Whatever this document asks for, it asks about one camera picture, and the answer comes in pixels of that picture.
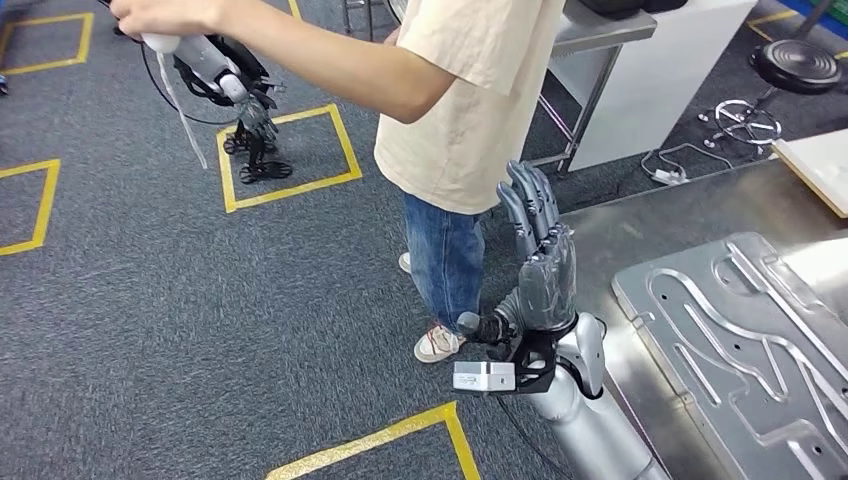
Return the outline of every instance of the white cable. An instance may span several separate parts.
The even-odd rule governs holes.
[[[698,148],[698,147],[696,147],[695,145],[692,145],[691,143],[684,143],[683,145],[678,145],[678,146],[676,146],[676,147],[674,147],[674,148],[669,148],[668,150],[663,150],[663,151],[659,152],[657,155],[659,156],[660,160],[662,160],[663,162],[665,162],[665,163],[669,163],[669,164],[671,164],[671,165],[675,165],[675,166],[677,166],[677,167],[680,167],[680,165],[678,165],[678,164],[676,164],[676,163],[672,162],[671,160],[666,159],[666,158],[664,157],[664,155],[668,155],[669,153],[674,153],[674,152],[677,152],[677,151],[683,150],[684,148],[691,148],[692,150],[695,150],[696,152],[698,152],[698,153],[700,153],[700,154],[702,154],[702,155],[706,155],[706,156],[708,156],[708,157],[710,157],[710,158],[712,158],[712,159],[714,159],[714,160],[718,160],[719,162],[722,162],[722,163],[724,163],[725,165],[727,165],[727,168],[728,168],[729,170],[733,170],[733,164],[732,164],[732,163],[730,163],[730,160],[728,160],[728,159],[726,159],[726,158],[724,158],[724,157],[719,157],[718,155],[716,155],[716,154],[714,154],[714,153],[710,153],[710,152],[708,152],[708,151],[706,151],[706,150],[703,150],[703,149],[701,149],[701,148]]]
[[[718,161],[720,161],[720,162],[724,163],[725,165],[727,165],[727,168],[728,168],[728,169],[730,169],[730,170],[732,170],[732,169],[733,169],[733,164],[732,164],[732,163],[730,163],[730,160],[728,160],[728,159],[726,159],[726,158],[724,158],[724,157],[719,157],[718,155],[716,155],[716,154],[714,154],[714,153],[710,153],[710,152],[708,152],[708,151],[706,151],[706,150],[703,150],[703,149],[701,149],[701,148],[698,148],[698,147],[696,147],[695,145],[692,145],[691,143],[684,143],[684,144],[682,144],[682,145],[678,145],[678,146],[676,146],[676,147],[669,148],[668,150],[661,150],[661,151],[659,151],[659,152],[656,152],[656,154],[657,154],[657,158],[659,158],[661,162],[666,163],[666,164],[668,164],[668,165],[671,165],[671,166],[675,167],[675,168],[676,168],[676,171],[677,171],[677,172],[679,172],[679,174],[680,174],[680,176],[681,176],[681,177],[683,177],[683,178],[689,178],[689,176],[686,174],[686,169],[685,169],[685,168],[683,168],[683,166],[682,166],[682,165],[680,165],[680,164],[679,164],[679,163],[677,163],[677,162],[671,161],[671,160],[669,160],[668,158],[666,158],[666,157],[665,157],[665,156],[666,156],[666,155],[668,155],[668,154],[678,152],[678,151],[680,151],[680,150],[683,150],[684,148],[691,148],[691,149],[695,150],[696,152],[698,152],[698,153],[700,153],[700,154],[706,155],[706,156],[708,156],[708,157],[710,157],[710,158],[712,158],[712,159],[714,159],[714,160],[718,160]],[[642,170],[645,172],[645,174],[646,174],[646,175],[648,175],[648,177],[651,177],[651,178],[654,178],[654,176],[656,175],[656,172],[652,172],[652,171],[650,171],[650,170],[648,169],[648,167],[647,167],[647,166],[645,166],[645,162],[647,162],[647,161],[648,161],[648,159],[650,159],[650,158],[654,155],[654,153],[655,153],[655,151],[652,151],[652,152],[648,153],[647,155],[645,155],[645,157],[644,157],[644,158],[642,158],[642,161],[641,161],[641,162],[639,162],[639,163],[640,163],[640,165],[642,166]]]
[[[162,83],[165,84],[165,91],[168,92],[168,95],[171,97],[171,100],[174,101],[174,106],[177,107],[177,112],[180,114],[180,121],[183,123],[183,128],[185,128],[186,135],[188,135],[188,141],[191,143],[191,148],[194,150],[194,153],[197,155],[197,158],[200,159],[200,165],[206,170],[208,167],[206,163],[206,157],[203,156],[203,152],[200,151],[200,146],[197,144],[197,140],[194,138],[194,132],[192,132],[191,127],[188,124],[188,120],[183,113],[183,109],[180,106],[180,102],[177,101],[177,96],[174,95],[174,86],[171,85],[171,81],[168,79],[168,73],[165,69],[165,55],[161,52],[156,52],[156,60],[159,62],[159,75],[162,77]]]

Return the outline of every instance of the person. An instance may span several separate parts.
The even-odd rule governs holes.
[[[435,317],[415,344],[434,363],[478,312],[480,217],[499,203],[526,140],[565,0],[410,0],[400,29],[371,43],[261,0],[112,0],[127,34],[221,34],[327,92],[381,114],[374,158],[401,190],[399,260]]]

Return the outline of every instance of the yellow square marking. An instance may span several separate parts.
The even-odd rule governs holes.
[[[305,112],[283,115],[282,117],[274,118],[271,121],[276,125],[280,125],[282,123],[294,122],[296,120],[303,120],[305,118],[317,117],[324,114],[330,115],[330,118],[333,121],[333,126],[336,129],[336,135],[338,136],[339,143],[344,151],[348,171],[334,177],[322,178],[320,180],[304,183],[295,187],[284,188],[282,190],[276,190],[241,200],[236,199],[235,186],[233,185],[233,174],[230,170],[230,156],[224,151],[224,141],[227,139],[227,134],[235,132],[236,126],[232,125],[218,132],[218,163],[221,166],[221,184],[224,190],[224,208],[227,213],[233,213],[240,208],[253,207],[263,203],[272,202],[274,200],[279,200],[281,198],[291,197],[293,195],[318,190],[319,188],[339,185],[341,183],[362,178],[362,171],[359,169],[359,163],[356,161],[356,155],[353,153],[353,145],[350,144],[350,138],[347,136],[347,130],[345,130],[344,123],[342,123],[339,107],[336,104],[331,103],[324,107],[313,108],[312,110],[307,110]]]
[[[15,67],[5,70],[0,70],[3,75],[16,75],[21,73],[31,73],[50,68],[67,67],[85,63],[88,59],[88,50],[91,44],[91,26],[94,22],[93,13],[76,13],[73,15],[62,15],[60,17],[35,18],[32,20],[22,20],[20,22],[9,22],[3,28],[3,34],[0,36],[0,65],[3,65],[3,57],[6,54],[6,48],[9,46],[9,38],[12,36],[12,31],[16,27],[28,27],[34,25],[47,25],[51,23],[72,22],[80,20],[82,28],[80,29],[79,47],[77,47],[77,56],[66,60],[56,60],[53,62],[39,63],[36,65],[27,65],[24,67]]]
[[[763,37],[764,39],[766,39],[766,41],[773,42],[774,39],[771,38],[771,36],[769,36],[766,32],[764,32],[759,26],[764,23],[771,23],[776,22],[778,20],[783,20],[785,18],[791,18],[795,15],[798,15],[798,12],[796,12],[795,10],[787,10],[785,12],[775,13],[773,15],[756,18],[754,20],[748,20],[746,24],[748,25],[748,28],[754,31],[754,33]]]
[[[289,0],[289,10],[291,10],[294,18],[303,20],[303,16],[300,14],[300,7],[297,6],[297,0]]]
[[[474,463],[471,447],[468,445],[465,432],[462,431],[462,425],[459,423],[459,417],[456,414],[456,402],[450,402],[409,417],[406,420],[401,420],[394,425],[386,427],[377,433],[362,437],[359,440],[313,453],[308,457],[301,458],[296,462],[270,472],[265,477],[265,480],[293,480],[300,478],[307,473],[312,473],[328,465],[367,452],[372,448],[385,445],[410,433],[424,430],[427,427],[432,427],[442,422],[445,422],[448,428],[448,433],[450,434],[453,448],[456,450],[456,456],[465,480],[480,480],[480,473],[477,471],[477,464]]]
[[[47,170],[47,179],[44,181],[44,188],[41,189],[41,202],[38,205],[38,215],[35,218],[35,228],[32,231],[32,238],[27,242],[0,247],[0,255],[12,255],[13,253],[32,250],[33,248],[44,245],[44,237],[47,235],[47,222],[50,220],[50,211],[53,208],[53,194],[56,193],[56,181],[59,178],[59,159],[45,160],[43,162],[0,170],[0,178],[37,170]]]

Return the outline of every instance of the white sneaker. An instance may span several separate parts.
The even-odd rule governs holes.
[[[409,252],[404,253],[400,256],[400,258],[398,258],[398,265],[400,265],[401,270],[412,275],[412,264],[409,263]]]
[[[440,362],[459,351],[465,337],[454,335],[447,328],[436,325],[415,344],[415,358],[423,363]]]

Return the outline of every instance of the metal plate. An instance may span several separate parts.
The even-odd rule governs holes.
[[[848,478],[848,368],[815,326],[848,327],[764,238],[628,268],[613,290],[737,478]]]

